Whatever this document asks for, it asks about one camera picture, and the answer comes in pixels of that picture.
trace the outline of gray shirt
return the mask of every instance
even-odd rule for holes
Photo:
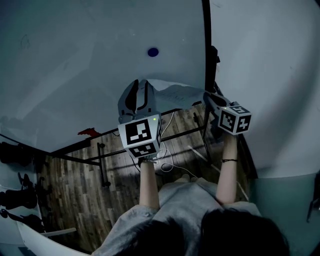
[[[197,182],[168,183],[159,192],[160,209],[136,205],[124,213],[115,223],[111,232],[92,255],[113,256],[126,248],[134,238],[133,230],[150,220],[166,222],[172,218],[181,226],[187,246],[187,256],[198,253],[195,237],[201,235],[201,221],[207,212],[217,209],[236,209],[260,216],[255,204],[236,202],[220,205],[216,199],[217,185],[199,178]]]

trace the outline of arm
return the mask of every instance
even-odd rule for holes
[[[237,159],[237,138],[230,134],[224,135],[222,159]],[[231,204],[236,200],[237,162],[223,162],[216,190],[216,198],[221,204]]]
[[[160,209],[154,163],[143,161],[140,168],[139,205]]]

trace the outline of wooden floor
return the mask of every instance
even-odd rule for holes
[[[197,105],[189,110],[180,110],[174,113],[170,126],[163,138],[181,133],[197,125],[194,122],[194,113],[202,121],[204,107]],[[162,127],[169,123],[172,114],[161,118]],[[210,127],[206,133],[206,142],[213,164],[221,167],[222,143],[215,143]],[[120,137],[111,134],[91,140],[91,147],[75,151],[68,155],[86,159],[98,155],[97,143],[105,144],[101,153],[111,153],[123,149]],[[197,177],[203,177],[210,182],[217,183],[219,173],[196,155],[188,146],[191,146],[204,157],[207,157],[200,132],[194,132],[165,142],[170,150],[174,165],[188,169]],[[102,187],[99,167],[82,164],[58,158],[47,157],[48,166],[44,166],[39,177],[44,177],[44,187],[51,185],[52,194],[48,196],[49,206],[52,208],[50,226],[52,230],[61,230],[75,227],[77,233],[55,237],[54,239],[73,249],[91,253],[105,240],[120,215],[139,202],[140,174],[135,168],[132,159],[127,153],[104,158],[102,160],[104,176],[111,182],[110,187]],[[173,182],[187,173],[180,168],[173,168],[171,172],[162,172],[163,163],[172,163],[170,154],[157,161],[155,165],[159,189],[165,183]],[[248,165],[246,160],[238,162],[238,181],[247,190]],[[238,189],[238,199],[245,201]]]

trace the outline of person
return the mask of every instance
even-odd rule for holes
[[[285,237],[255,204],[235,202],[237,138],[223,140],[217,185],[184,174],[158,193],[154,164],[143,161],[139,205],[117,220],[92,255],[289,255]]]

